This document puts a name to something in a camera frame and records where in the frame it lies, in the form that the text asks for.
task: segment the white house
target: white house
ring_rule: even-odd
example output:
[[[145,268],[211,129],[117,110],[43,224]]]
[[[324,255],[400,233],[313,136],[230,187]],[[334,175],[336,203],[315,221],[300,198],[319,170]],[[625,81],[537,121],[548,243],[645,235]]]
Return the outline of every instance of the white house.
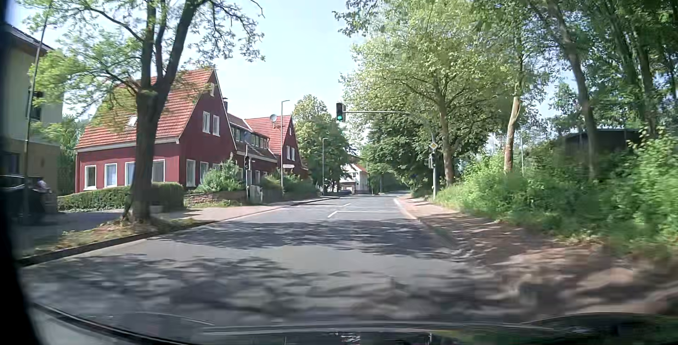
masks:
[[[2,48],[0,55],[5,55],[3,81],[5,92],[2,95],[2,140],[3,152],[1,171],[3,174],[21,174],[24,162],[24,142],[29,119],[26,118],[26,107],[29,98],[31,77],[30,65],[35,60],[39,41],[23,31],[4,25],[3,34],[6,34],[8,45]],[[45,55],[51,50],[43,44],[40,54]],[[35,97],[40,97],[39,90],[35,90]],[[30,119],[33,122],[52,124],[61,122],[63,105],[43,104],[32,107]],[[50,143],[39,137],[31,137],[29,141],[29,176],[44,177],[45,182],[52,188],[57,188],[57,160],[59,158],[58,143]]]
[[[369,193],[367,169],[358,164],[346,164],[343,169],[348,175],[340,180],[342,190],[350,190],[354,194]]]

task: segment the car hood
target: car hood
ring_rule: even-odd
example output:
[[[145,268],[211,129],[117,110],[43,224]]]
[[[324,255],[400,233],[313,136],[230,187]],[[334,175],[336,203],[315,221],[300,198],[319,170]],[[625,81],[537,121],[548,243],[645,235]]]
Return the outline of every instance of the car hood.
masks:
[[[453,344],[667,344],[678,340],[678,319],[657,315],[595,313],[530,323],[339,321],[216,327],[205,321],[152,312],[116,317],[115,325],[38,307],[51,325],[96,336],[90,344],[228,345],[453,345]]]

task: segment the road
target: road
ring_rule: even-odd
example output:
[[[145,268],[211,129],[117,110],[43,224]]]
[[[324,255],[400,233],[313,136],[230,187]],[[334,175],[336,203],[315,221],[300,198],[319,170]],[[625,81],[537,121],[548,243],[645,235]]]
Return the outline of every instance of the road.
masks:
[[[24,268],[22,278],[42,304],[174,338],[207,323],[525,314],[501,280],[403,215],[394,195],[223,221]]]

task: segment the lamp post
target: lamp post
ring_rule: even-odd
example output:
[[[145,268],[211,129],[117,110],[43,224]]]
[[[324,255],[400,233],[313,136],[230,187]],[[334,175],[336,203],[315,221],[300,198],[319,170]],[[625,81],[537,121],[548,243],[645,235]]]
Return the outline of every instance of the lamp post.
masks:
[[[43,49],[43,41],[45,40],[45,31],[47,30],[47,21],[49,19],[49,12],[52,11],[52,4],[54,0],[49,0],[49,5],[47,5],[47,11],[45,11],[45,21],[42,27],[42,34],[40,35],[40,42],[38,43],[38,49],[35,53],[35,61],[33,62],[33,74],[32,80],[30,82],[29,88],[29,97],[26,100],[26,119],[28,120],[26,124],[26,140],[24,141],[24,163],[22,173],[24,176],[24,190],[22,193],[22,207],[24,214],[30,216],[29,213],[29,140],[30,140],[30,110],[33,106],[33,95],[35,94],[35,80],[38,76],[38,65],[40,64],[40,52]]]
[[[285,169],[283,168],[283,122],[285,118],[283,117],[283,103],[289,100],[283,100],[280,102],[280,192],[285,193],[283,178],[285,178]]]
[[[323,138],[323,195],[325,195],[325,140],[329,140],[327,137]]]

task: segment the white window frame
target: white window frame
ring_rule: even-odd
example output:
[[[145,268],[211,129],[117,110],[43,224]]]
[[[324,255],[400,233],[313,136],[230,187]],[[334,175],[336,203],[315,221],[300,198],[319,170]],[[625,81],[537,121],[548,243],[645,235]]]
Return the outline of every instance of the white window frame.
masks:
[[[155,164],[156,162],[162,162],[162,163],[163,163],[163,180],[162,180],[162,181],[153,181],[153,179],[155,178],[155,177],[153,176],[153,169],[155,168],[155,167],[153,166],[153,164]],[[153,160],[153,164],[150,165],[150,181],[151,181],[151,182],[165,182],[165,176],[166,176],[166,173],[167,173],[167,168],[165,167],[165,165],[166,165],[166,164],[165,164],[165,159],[161,159],[161,160]]]
[[[88,177],[87,177],[87,168],[94,168],[94,185],[87,186]],[[85,166],[85,188],[84,190],[96,190],[96,165],[86,165]]]
[[[203,132],[204,133],[209,133],[209,117],[210,117],[209,112],[203,111]]]
[[[132,178],[134,177],[134,173],[130,174],[130,172],[128,171],[127,164],[134,164],[134,167],[136,167],[135,161],[125,162],[125,186],[131,185],[130,176]]]
[[[203,164],[207,165],[207,169],[209,171],[209,162],[202,162],[200,161],[200,167],[198,168],[198,175],[200,176],[200,184],[203,183]]]
[[[115,183],[108,185],[106,184],[106,178],[108,177],[108,167],[115,166]],[[112,162],[110,164],[104,164],[104,187],[105,188],[114,188],[115,186],[118,186],[118,164],[115,162]]]
[[[189,183],[189,162],[193,163],[193,180]],[[186,159],[186,187],[195,187],[195,160]]]
[[[212,134],[215,136],[219,135],[219,116],[212,115]]]

